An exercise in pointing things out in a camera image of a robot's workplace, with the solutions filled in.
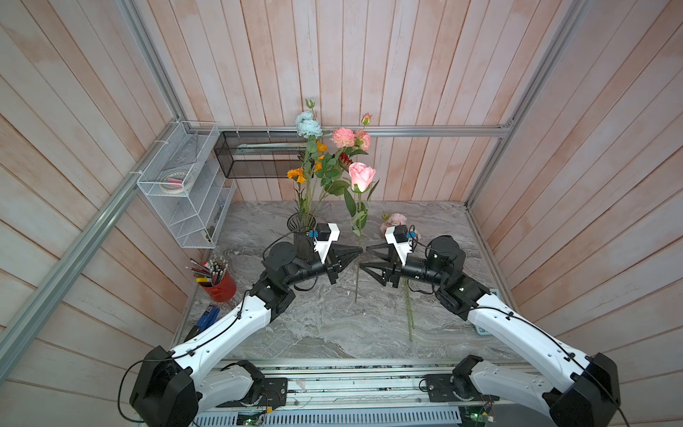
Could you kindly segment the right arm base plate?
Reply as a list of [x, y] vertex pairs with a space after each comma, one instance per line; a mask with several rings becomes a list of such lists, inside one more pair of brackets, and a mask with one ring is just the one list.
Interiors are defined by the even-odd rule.
[[419, 382], [418, 388], [429, 395], [432, 403], [498, 401], [495, 396], [478, 392], [471, 380], [462, 375], [425, 375]]

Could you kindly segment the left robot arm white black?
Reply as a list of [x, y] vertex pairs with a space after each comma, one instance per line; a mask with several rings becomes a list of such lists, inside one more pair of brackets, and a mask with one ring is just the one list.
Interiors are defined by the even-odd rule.
[[139, 416], [138, 423], [190, 426], [197, 415], [223, 403], [257, 403], [264, 377], [253, 364], [238, 361], [221, 372], [214, 369], [289, 307], [296, 284], [321, 275], [334, 283], [363, 252], [334, 242], [323, 243], [322, 249], [304, 260], [293, 244], [277, 243], [263, 260], [263, 273], [233, 311], [185, 343], [171, 350], [158, 346], [135, 362], [139, 373], [129, 404]]

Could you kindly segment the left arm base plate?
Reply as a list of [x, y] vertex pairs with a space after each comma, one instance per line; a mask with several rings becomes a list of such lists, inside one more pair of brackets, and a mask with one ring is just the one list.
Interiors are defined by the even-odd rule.
[[266, 376], [256, 365], [240, 360], [225, 366], [222, 371], [243, 368], [253, 380], [251, 388], [242, 400], [225, 402], [225, 407], [268, 407], [276, 409], [286, 405], [288, 379], [286, 377]]

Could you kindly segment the pink rose bud stem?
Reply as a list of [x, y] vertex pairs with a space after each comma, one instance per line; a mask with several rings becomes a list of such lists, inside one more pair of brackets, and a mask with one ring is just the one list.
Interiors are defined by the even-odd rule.
[[357, 236], [361, 246], [363, 231], [368, 219], [368, 206], [377, 186], [375, 181], [376, 170], [369, 165], [355, 162], [349, 166], [348, 172], [350, 185], [343, 196], [350, 214], [352, 231]]

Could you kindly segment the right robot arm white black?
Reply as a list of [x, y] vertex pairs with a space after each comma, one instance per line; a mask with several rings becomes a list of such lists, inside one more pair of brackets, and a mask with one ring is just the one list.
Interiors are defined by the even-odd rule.
[[487, 286], [464, 273], [465, 254], [450, 236], [434, 238], [425, 256], [414, 254], [415, 234], [390, 228], [383, 244], [368, 247], [375, 263], [361, 264], [381, 285], [402, 279], [427, 283], [441, 305], [480, 327], [536, 369], [528, 375], [469, 355], [448, 375], [427, 375], [433, 402], [500, 398], [533, 409], [558, 426], [607, 426], [620, 413], [618, 369], [612, 359], [577, 350], [526, 320]]

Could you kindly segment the pink peony stem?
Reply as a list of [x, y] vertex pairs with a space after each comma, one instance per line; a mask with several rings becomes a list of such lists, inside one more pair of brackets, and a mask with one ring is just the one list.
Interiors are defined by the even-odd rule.
[[409, 342], [412, 343], [414, 341], [415, 323], [414, 323], [414, 311], [413, 311], [412, 298], [411, 298], [412, 291], [411, 291], [410, 283], [409, 283], [408, 279], [403, 279], [403, 291], [404, 291], [404, 297], [405, 297], [405, 303], [406, 303], [406, 309], [407, 309], [408, 337], [409, 337]]
[[389, 213], [383, 213], [382, 224], [380, 226], [380, 235], [383, 236], [386, 233], [387, 229], [389, 229], [390, 227], [406, 224], [407, 217], [405, 217], [405, 215], [402, 215], [401, 213], [392, 213], [391, 215]]

